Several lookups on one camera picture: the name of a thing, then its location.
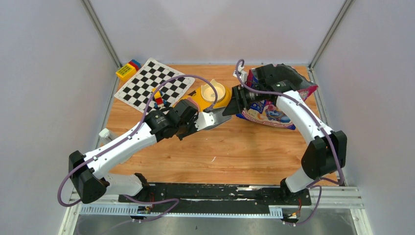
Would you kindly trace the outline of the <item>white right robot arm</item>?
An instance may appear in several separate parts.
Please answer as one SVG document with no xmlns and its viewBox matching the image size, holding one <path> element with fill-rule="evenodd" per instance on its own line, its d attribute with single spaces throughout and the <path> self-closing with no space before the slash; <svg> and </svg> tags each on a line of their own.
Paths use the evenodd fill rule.
<svg viewBox="0 0 415 235">
<path fill-rule="evenodd" d="M 300 90 L 311 83 L 294 68 L 285 64 L 255 68 L 256 81 L 249 86 L 242 80 L 244 60 L 235 66 L 234 74 L 240 85 L 232 88 L 224 116 L 242 113 L 254 102 L 273 102 L 297 127 L 308 144 L 301 159 L 301 167 L 281 183 L 279 197 L 285 204 L 299 198 L 299 192 L 310 188 L 326 174 L 341 172 L 346 163 L 347 137 L 343 131 L 333 131 L 322 122 L 303 101 Z"/>
</svg>

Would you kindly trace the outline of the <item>silver metal hook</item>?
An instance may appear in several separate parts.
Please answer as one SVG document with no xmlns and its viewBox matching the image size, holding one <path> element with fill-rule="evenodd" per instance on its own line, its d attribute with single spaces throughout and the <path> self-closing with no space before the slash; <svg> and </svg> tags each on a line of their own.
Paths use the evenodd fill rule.
<svg viewBox="0 0 415 235">
<path fill-rule="evenodd" d="M 214 129 L 217 126 L 229 121 L 231 119 L 231 116 L 224 116 L 223 115 L 224 110 L 225 110 L 225 107 L 210 110 L 209 114 L 213 116 L 214 124 L 206 127 L 204 130 Z"/>
</svg>

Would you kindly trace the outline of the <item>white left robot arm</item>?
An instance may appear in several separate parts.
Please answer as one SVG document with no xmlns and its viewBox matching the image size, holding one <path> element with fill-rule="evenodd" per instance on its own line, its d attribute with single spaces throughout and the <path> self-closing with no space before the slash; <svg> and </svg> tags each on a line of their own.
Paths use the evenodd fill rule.
<svg viewBox="0 0 415 235">
<path fill-rule="evenodd" d="M 163 139 L 176 135 L 182 140 L 214 124 L 213 112 L 199 112 L 189 100 L 181 100 L 167 113 L 151 111 L 133 129 L 108 144 L 85 154 L 78 150 L 71 153 L 69 178 L 84 204 L 104 195 L 128 195 L 138 202 L 145 202 L 150 189 L 141 174 L 111 174 L 110 170 Z"/>
</svg>

